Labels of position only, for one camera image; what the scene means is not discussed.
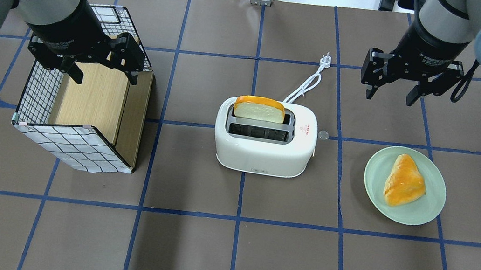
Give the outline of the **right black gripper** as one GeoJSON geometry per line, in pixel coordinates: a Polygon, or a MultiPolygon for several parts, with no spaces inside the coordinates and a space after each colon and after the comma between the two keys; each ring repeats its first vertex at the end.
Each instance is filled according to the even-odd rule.
{"type": "Polygon", "coordinates": [[[463,78],[462,64],[456,57],[466,47],[441,41],[434,46],[422,38],[403,36],[390,53],[370,48],[360,75],[366,99],[371,100],[381,86],[399,79],[419,81],[407,94],[406,106],[422,96],[444,95],[463,78]]]}

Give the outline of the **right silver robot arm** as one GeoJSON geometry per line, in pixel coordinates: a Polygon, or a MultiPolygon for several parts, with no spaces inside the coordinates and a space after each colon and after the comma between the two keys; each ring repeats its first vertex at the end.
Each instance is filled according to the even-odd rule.
{"type": "Polygon", "coordinates": [[[405,103],[441,96],[453,89],[452,102],[465,94],[481,69],[481,0],[415,0],[414,20],[390,53],[370,48],[361,83],[371,99],[383,85],[400,79],[416,82],[405,103]]]}

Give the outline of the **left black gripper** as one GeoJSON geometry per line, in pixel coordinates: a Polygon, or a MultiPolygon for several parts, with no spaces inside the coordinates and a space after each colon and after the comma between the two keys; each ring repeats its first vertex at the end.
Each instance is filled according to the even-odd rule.
{"type": "Polygon", "coordinates": [[[82,84],[83,72],[75,61],[102,62],[109,69],[124,73],[132,85],[144,70],[146,56],[137,37],[121,33],[109,38],[95,15],[73,14],[59,23],[30,24],[33,37],[29,51],[43,67],[58,69],[76,84],[82,84]]]}

